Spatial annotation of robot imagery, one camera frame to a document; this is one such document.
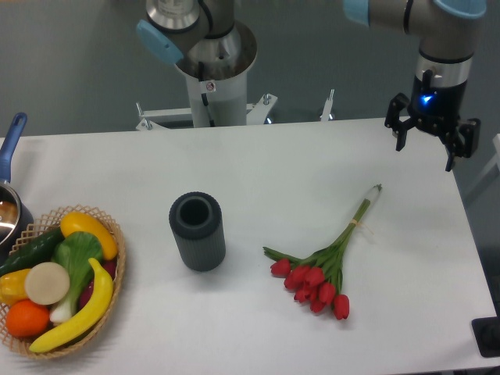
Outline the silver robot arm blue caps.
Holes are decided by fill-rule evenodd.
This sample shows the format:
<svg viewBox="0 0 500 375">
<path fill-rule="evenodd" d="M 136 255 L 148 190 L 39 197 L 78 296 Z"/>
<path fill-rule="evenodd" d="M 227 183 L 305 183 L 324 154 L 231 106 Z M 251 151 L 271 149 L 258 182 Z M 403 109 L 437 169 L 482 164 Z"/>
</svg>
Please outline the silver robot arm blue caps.
<svg viewBox="0 0 500 375">
<path fill-rule="evenodd" d="M 257 56 L 254 34 L 234 17 L 232 1 L 149 1 L 137 24 L 141 43 L 185 77 L 196 127 L 245 125 L 247 74 Z M 480 121 L 459 115 L 487 10 L 484 1 L 346 1 L 345 15 L 420 39 L 412 94 L 390 101 L 384 124 L 405 147 L 410 129 L 440 139 L 446 170 L 468 158 Z"/>
</svg>

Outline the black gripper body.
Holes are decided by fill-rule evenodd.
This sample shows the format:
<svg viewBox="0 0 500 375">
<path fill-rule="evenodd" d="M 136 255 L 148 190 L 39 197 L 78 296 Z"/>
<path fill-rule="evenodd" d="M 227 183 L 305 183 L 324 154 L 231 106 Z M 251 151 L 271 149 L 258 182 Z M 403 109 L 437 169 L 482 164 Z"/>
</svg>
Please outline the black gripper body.
<svg viewBox="0 0 500 375">
<path fill-rule="evenodd" d="M 455 133 L 467 81 L 452 87 L 431 87 L 414 78 L 407 108 L 410 126 L 436 137 Z"/>
</svg>

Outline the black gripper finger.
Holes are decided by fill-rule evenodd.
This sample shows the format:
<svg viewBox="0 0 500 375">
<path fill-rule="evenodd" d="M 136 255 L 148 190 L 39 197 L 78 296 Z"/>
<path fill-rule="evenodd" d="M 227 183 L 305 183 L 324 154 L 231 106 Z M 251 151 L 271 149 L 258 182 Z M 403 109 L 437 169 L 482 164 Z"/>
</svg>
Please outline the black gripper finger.
<svg viewBox="0 0 500 375">
<path fill-rule="evenodd" d="M 401 120 L 401 111 L 407 109 L 410 104 L 409 98 L 403 93 L 398 93 L 390 100 L 384 125 L 387 129 L 392 130 L 393 136 L 396 138 L 395 150 L 400 152 L 406 143 L 408 130 L 413 127 L 411 119 Z"/>
<path fill-rule="evenodd" d="M 448 153 L 445 171 L 450 172 L 455 165 L 455 158 L 470 158 L 479 145 L 481 121 L 478 118 L 458 119 L 452 132 L 445 136 Z"/>
</svg>

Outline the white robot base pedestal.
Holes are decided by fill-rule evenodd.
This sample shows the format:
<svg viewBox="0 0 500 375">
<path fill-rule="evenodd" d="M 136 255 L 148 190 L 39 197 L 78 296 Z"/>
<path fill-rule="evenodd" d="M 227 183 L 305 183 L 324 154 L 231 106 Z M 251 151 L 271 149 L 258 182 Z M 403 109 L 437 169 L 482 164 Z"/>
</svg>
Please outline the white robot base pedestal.
<svg viewBox="0 0 500 375">
<path fill-rule="evenodd" d="M 270 125 L 278 97 L 266 92 L 257 102 L 248 102 L 248 72 L 246 68 L 225 80 L 201 80 L 183 70 L 189 106 L 179 109 L 144 111 L 136 104 L 137 130 L 162 130 L 171 127 L 231 127 Z"/>
</svg>

